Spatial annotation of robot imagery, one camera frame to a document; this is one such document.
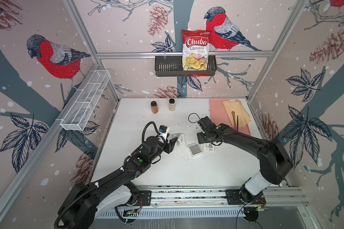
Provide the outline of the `middle white jewelry box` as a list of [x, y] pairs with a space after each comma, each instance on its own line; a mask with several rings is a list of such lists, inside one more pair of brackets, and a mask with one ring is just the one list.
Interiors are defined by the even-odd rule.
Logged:
[[172, 134], [172, 138], [177, 138], [175, 146], [185, 146], [186, 145], [184, 133]]

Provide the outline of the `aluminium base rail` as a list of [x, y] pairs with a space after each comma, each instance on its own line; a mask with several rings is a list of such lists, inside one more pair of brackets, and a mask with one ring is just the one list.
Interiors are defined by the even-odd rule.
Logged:
[[[210, 207], [242, 207], [244, 205], [228, 205], [225, 190], [239, 189], [238, 187], [194, 187], [194, 186], [137, 186], [142, 190], [152, 192], [149, 208], [210, 208]], [[287, 207], [309, 206], [309, 202], [300, 188], [269, 187], [263, 191], [266, 205], [251, 205], [246, 207]]]

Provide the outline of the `pink plastic tray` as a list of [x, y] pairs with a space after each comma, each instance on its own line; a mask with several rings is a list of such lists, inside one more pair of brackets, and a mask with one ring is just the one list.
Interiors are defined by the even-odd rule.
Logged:
[[[222, 102], [225, 100], [228, 100], [228, 99], [210, 99], [209, 105], [210, 105], [211, 120], [217, 126], [219, 124], [225, 124], [233, 128], [230, 124], [227, 113], [222, 104]], [[239, 132], [247, 134], [247, 135], [251, 135], [248, 124], [244, 128], [239, 128]]]

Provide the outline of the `white lift-off box lid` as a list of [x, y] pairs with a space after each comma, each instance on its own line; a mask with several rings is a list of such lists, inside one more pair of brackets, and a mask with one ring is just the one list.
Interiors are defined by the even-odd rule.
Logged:
[[204, 143], [203, 151], [215, 151], [215, 146], [212, 143]]

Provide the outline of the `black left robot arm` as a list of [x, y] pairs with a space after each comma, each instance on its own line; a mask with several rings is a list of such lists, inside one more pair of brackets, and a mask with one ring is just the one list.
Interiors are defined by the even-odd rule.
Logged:
[[141, 144], [124, 159], [119, 169], [89, 184], [74, 185], [58, 210], [55, 229], [88, 229], [95, 220], [96, 213], [100, 212], [101, 201], [121, 187], [128, 188], [131, 195], [124, 203], [137, 202], [139, 189], [132, 180], [146, 172], [152, 164], [159, 162], [163, 152], [170, 154], [178, 141], [177, 137], [168, 138], [166, 126], [156, 127], [153, 121], [145, 129], [149, 126], [154, 127], [157, 135], [143, 137]]

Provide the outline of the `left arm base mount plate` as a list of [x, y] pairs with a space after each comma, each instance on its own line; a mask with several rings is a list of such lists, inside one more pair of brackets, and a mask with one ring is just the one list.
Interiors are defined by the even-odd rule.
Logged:
[[151, 195], [152, 195], [152, 192], [149, 190], [132, 192], [131, 197], [123, 206], [127, 206], [127, 207], [150, 206]]

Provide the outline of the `iridescent purple spoon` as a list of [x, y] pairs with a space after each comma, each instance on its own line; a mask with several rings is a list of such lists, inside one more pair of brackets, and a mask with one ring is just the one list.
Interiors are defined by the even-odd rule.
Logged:
[[236, 122], [236, 114], [234, 111], [231, 112], [232, 113], [232, 118], [233, 118], [233, 128], [237, 130], [237, 122]]

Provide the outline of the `orange spice jar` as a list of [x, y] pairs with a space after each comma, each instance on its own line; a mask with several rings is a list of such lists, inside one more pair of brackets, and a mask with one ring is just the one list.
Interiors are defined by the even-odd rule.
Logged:
[[159, 109], [156, 101], [151, 102], [151, 110], [153, 114], [157, 114]]

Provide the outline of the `beige folded cloth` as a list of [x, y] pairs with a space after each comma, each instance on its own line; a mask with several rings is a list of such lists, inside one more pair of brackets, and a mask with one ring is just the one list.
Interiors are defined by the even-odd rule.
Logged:
[[251, 117], [243, 107], [240, 100], [231, 99], [225, 100], [222, 102], [224, 109], [227, 113], [228, 119], [230, 121], [231, 126], [233, 127], [233, 118], [232, 118], [232, 111], [235, 112], [236, 118], [239, 116], [239, 128], [244, 128], [250, 121]]

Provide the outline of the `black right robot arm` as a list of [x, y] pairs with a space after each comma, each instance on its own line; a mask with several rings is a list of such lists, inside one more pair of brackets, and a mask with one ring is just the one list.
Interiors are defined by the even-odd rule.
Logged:
[[259, 160], [259, 172], [240, 188], [240, 198], [244, 203], [251, 203], [270, 185], [279, 185], [293, 168], [293, 162], [287, 151], [276, 139], [271, 141], [259, 139], [225, 124], [215, 125], [207, 116], [197, 123], [202, 129], [202, 132], [197, 133], [199, 144], [215, 142], [230, 144], [256, 156]]

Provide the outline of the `Chuba cassava chips bag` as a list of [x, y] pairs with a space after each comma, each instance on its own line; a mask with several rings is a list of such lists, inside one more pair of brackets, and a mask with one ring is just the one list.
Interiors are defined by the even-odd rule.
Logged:
[[182, 65], [185, 71], [207, 70], [211, 31], [182, 30]]

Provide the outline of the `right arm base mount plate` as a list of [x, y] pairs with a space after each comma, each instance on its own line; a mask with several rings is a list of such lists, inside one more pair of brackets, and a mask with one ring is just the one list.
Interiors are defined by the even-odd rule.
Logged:
[[260, 192], [257, 195], [252, 195], [248, 191], [240, 189], [227, 189], [225, 190], [225, 194], [228, 205], [266, 205], [263, 192]]

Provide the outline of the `pale spice jar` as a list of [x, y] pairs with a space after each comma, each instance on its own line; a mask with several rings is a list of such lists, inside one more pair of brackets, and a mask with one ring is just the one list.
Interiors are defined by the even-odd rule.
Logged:
[[175, 100], [173, 98], [169, 99], [169, 110], [170, 111], [175, 110]]

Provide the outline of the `white jewelry box base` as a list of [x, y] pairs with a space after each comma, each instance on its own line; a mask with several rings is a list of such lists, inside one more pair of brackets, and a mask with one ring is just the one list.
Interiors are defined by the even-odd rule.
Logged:
[[203, 150], [198, 143], [192, 143], [187, 146], [192, 156], [197, 156], [202, 154]]

